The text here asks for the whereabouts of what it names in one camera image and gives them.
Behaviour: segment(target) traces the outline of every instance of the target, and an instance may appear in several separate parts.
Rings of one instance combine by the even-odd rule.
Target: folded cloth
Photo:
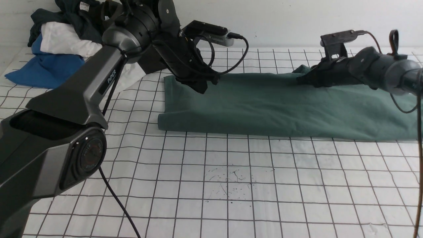
[[[204,95],[165,77],[160,130],[364,141],[417,138],[415,113],[403,114],[389,93],[364,85],[314,88],[296,84],[310,69],[288,74],[228,74]],[[413,108],[412,95],[396,97]]]
[[[102,42],[101,26],[93,23],[89,9],[100,5],[95,0],[55,0],[61,12],[51,12],[44,9],[37,9],[31,18],[34,21],[30,31],[28,46],[31,47],[34,41],[41,34],[41,26],[47,22],[61,22],[71,24],[80,39],[90,40],[95,43]]]
[[[41,26],[41,51],[51,54],[71,54],[91,57],[102,45],[89,40],[81,40],[70,24],[47,22]]]
[[[19,85],[55,89],[84,64],[79,55],[54,55],[42,52],[41,42],[42,35],[38,36],[31,48],[35,57],[21,69],[6,74],[7,79]]]

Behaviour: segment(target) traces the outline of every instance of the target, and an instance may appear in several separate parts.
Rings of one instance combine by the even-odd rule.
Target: strap
[[[392,30],[389,33],[389,44],[391,45],[392,55],[398,54],[398,42],[399,42],[399,35],[398,30]]]

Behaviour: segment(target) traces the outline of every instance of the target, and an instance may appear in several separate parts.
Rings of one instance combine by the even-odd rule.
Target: green cloth
[[[297,85],[301,66],[287,74],[228,74],[199,94],[165,77],[165,112],[159,129],[277,137],[321,137],[362,141],[417,138],[416,112],[401,113],[390,95],[364,85],[314,88]],[[397,96],[405,110],[412,95]]]

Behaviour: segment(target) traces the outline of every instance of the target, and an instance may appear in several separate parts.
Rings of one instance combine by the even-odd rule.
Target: table surface
[[[218,71],[243,52],[218,50]],[[321,53],[321,48],[253,48],[234,72],[292,72],[301,64],[317,64]],[[423,62],[423,48],[402,53]],[[210,58],[210,51],[202,54]],[[30,48],[23,48],[0,78],[0,120],[47,91],[4,78],[32,57]],[[142,237],[412,236],[419,170],[415,141],[160,131],[157,115],[165,108],[167,75],[164,70],[143,77],[115,95],[106,114],[109,149],[102,168]],[[35,204],[25,237],[136,236],[97,172]]]

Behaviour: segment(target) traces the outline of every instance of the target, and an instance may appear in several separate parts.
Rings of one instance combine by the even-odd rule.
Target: black cloth
[[[47,22],[61,22],[71,24],[79,38],[96,43],[102,42],[102,26],[95,24],[87,11],[80,10],[80,3],[84,2],[91,8],[100,6],[96,0],[55,0],[60,12],[37,9],[31,18],[34,21],[30,31],[28,46],[31,47],[41,33],[41,26]]]

